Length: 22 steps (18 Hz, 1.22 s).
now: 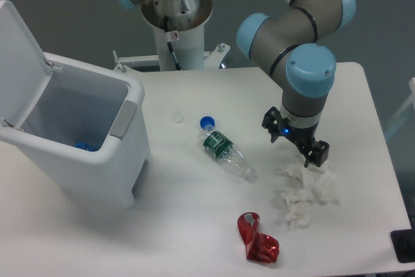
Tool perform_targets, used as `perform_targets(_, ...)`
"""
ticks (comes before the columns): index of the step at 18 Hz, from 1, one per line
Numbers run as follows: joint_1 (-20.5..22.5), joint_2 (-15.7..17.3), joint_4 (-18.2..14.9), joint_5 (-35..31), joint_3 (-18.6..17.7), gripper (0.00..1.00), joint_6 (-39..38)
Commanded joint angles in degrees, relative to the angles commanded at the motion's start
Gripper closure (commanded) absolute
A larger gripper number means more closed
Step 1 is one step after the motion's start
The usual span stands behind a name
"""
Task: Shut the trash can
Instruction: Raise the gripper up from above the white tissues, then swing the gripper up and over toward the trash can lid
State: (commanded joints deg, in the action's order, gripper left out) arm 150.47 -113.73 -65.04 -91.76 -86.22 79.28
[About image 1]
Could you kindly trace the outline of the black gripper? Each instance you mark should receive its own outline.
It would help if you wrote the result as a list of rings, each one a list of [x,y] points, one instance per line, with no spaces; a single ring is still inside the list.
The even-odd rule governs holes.
[[[311,124],[310,119],[292,115],[286,109],[279,111],[272,106],[265,113],[261,126],[270,134],[271,143],[281,135],[295,144],[305,155],[305,168],[310,164],[321,167],[328,158],[330,145],[325,141],[314,141],[315,125]]]

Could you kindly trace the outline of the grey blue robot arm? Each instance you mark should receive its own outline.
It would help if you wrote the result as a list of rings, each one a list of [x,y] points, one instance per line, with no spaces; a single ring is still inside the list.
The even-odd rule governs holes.
[[[204,25],[212,0],[118,0],[141,7],[154,30],[160,69],[204,69]],[[286,0],[289,11],[278,19],[262,13],[247,17],[236,42],[283,91],[281,106],[271,108],[262,126],[272,140],[287,138],[306,164],[321,166],[329,144],[314,134],[335,79],[336,60],[317,41],[349,23],[355,0]]]

